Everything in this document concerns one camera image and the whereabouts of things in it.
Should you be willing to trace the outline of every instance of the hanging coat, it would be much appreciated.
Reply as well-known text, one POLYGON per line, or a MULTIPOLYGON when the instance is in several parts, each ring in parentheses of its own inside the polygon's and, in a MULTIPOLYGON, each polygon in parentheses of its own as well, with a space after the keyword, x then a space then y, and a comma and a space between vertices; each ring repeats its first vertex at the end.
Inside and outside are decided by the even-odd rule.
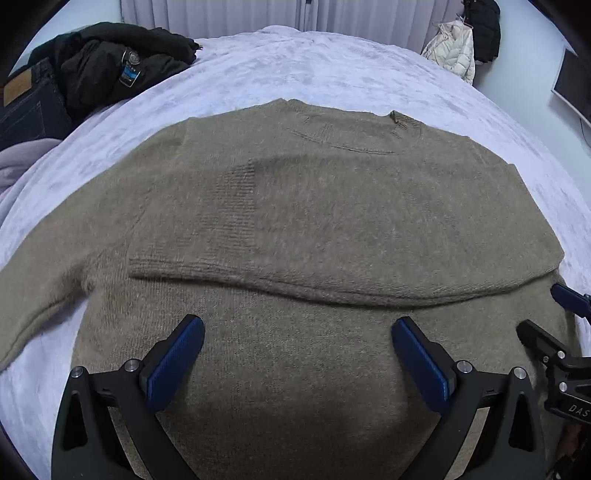
POLYGON ((439 32, 421 55, 472 84, 475 73, 472 29, 462 20, 440 24, 439 32))
POLYGON ((501 9, 495 0, 464 0, 466 23, 472 26, 474 59, 486 63, 499 56, 501 9))

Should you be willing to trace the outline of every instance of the black coat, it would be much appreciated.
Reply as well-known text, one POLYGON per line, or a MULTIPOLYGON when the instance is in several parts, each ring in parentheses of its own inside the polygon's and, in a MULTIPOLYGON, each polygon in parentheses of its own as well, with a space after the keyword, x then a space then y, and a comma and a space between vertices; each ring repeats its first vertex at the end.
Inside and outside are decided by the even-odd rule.
POLYGON ((48 58, 77 125, 98 106, 131 98, 182 72, 198 48, 190 38, 162 28, 103 22, 38 46, 12 77, 48 58))
POLYGON ((473 27, 474 59, 483 63, 499 56, 501 9, 495 0, 464 0, 466 23, 473 27))

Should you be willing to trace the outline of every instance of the sweater neckline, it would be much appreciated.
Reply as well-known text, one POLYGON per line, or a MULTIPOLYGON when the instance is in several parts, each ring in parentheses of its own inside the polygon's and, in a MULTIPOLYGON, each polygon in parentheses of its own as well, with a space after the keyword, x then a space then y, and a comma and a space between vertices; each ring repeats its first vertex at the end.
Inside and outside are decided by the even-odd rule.
POLYGON ((400 154, 416 147, 423 124, 392 111, 387 116, 308 105, 299 100, 272 102, 282 115, 281 126, 305 140, 360 153, 400 154))

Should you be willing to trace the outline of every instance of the cable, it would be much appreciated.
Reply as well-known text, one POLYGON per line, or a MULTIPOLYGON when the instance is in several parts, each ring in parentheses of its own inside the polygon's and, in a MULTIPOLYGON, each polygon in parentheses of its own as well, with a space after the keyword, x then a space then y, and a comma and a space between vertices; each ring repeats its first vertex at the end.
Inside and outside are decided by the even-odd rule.
POLYGON ((581 133, 583 134, 583 139, 585 140, 585 143, 587 144, 587 146, 589 148, 591 148, 591 145, 589 145, 589 142, 587 142, 587 139, 585 138, 585 130, 583 130, 583 120, 581 120, 581 118, 579 118, 579 122, 581 123, 581 133))

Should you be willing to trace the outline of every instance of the bed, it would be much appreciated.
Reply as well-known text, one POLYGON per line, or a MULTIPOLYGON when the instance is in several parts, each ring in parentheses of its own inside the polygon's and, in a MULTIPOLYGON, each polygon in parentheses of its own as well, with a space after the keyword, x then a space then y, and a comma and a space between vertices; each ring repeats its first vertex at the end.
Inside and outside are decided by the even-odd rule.
MULTIPOLYGON (((290 27, 198 42, 204 49, 191 68, 95 113, 17 182, 20 193, 0 226, 0 268, 70 193, 162 127, 296 98, 378 115, 395 109, 514 163, 566 252, 562 276, 571 288, 590 290, 591 211, 573 180, 540 140, 454 74, 403 48, 290 27)), ((41 480, 50 479, 54 423, 85 307, 80 299, 60 312, 0 374, 0 423, 41 480)), ((591 355, 591 329, 577 322, 591 355)))

